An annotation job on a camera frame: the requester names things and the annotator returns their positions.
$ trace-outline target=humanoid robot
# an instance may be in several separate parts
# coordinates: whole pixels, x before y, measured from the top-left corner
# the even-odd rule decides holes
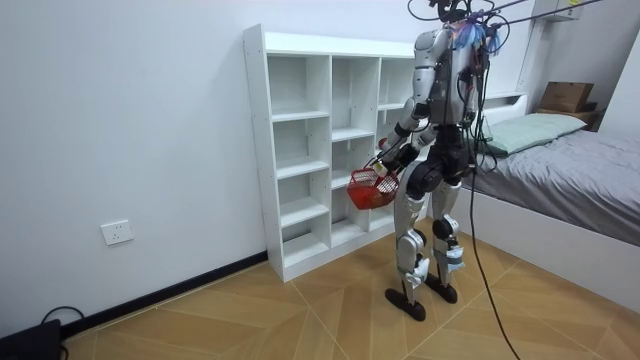
[[[417,287],[425,283],[447,302],[456,303],[451,272],[464,266],[463,248],[457,241],[459,226],[450,212],[461,180],[470,174],[473,164],[463,135],[476,117],[488,53],[473,45],[456,48],[460,30],[456,21],[459,19],[443,20],[441,29],[418,36],[413,96],[406,101],[394,130],[380,144],[382,151],[373,165],[379,176],[404,170],[394,205],[396,260],[403,292],[388,289],[385,296],[417,321],[426,317],[416,297]],[[428,124],[420,127],[420,120],[427,118]],[[406,143],[411,134],[417,136]],[[427,160],[414,163],[420,150],[434,140]],[[434,219],[431,252],[437,262],[437,276],[428,272],[429,259],[421,253],[427,238],[414,228],[428,193]]]

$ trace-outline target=white wall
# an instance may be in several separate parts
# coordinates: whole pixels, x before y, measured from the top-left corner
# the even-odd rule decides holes
[[[530,88],[533,107],[549,81],[574,81],[594,83],[589,100],[606,108],[638,29],[638,0],[602,1],[587,5],[580,20],[547,24],[541,67],[532,75],[539,76]]]
[[[0,336],[265,249],[242,50],[260,22],[403,42],[426,27],[392,0],[0,2]],[[515,69],[521,26],[499,60]],[[494,76],[490,92],[515,89]],[[107,248],[99,226],[120,219],[136,239]]]
[[[631,50],[609,109],[602,120],[600,133],[640,138],[638,121],[638,80],[640,79],[640,35]]]

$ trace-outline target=gray mattress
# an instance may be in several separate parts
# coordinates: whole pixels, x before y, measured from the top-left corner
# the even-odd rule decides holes
[[[482,168],[493,165],[487,157]],[[640,141],[578,131],[498,159],[476,189],[640,246]]]

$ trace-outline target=robot leg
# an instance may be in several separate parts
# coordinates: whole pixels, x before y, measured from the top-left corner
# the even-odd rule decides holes
[[[433,177],[432,188],[441,181],[439,162],[426,161],[420,165],[410,165],[400,182],[394,206],[394,222],[396,230],[396,266],[402,282],[403,292],[387,289],[385,297],[397,308],[406,312],[417,321],[424,321],[426,311],[418,302],[416,289],[427,280],[429,259],[421,251],[426,246],[426,236],[414,228],[415,221],[426,200],[426,194],[409,196],[407,182],[417,166],[432,169],[438,176]]]
[[[434,219],[431,252],[438,264],[438,276],[429,274],[425,283],[451,304],[458,301],[458,294],[451,286],[451,272],[464,267],[463,248],[458,244],[460,226],[449,215],[458,198],[460,187],[460,182],[451,185],[443,181],[431,195]]]

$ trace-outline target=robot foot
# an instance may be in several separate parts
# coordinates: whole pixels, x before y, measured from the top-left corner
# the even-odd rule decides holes
[[[438,295],[440,295],[440,297],[444,299],[444,301],[448,302],[449,304],[455,304],[458,302],[458,293],[456,292],[456,289],[454,289],[451,285],[442,285],[439,277],[428,274],[427,280],[425,280],[424,283],[427,284],[427,286],[430,287],[431,290],[435,291]]]
[[[387,291],[384,292],[384,297],[386,297],[393,306],[406,312],[415,321],[424,321],[427,318],[427,312],[424,306],[417,301],[413,305],[409,304],[407,297],[400,291],[387,289]]]

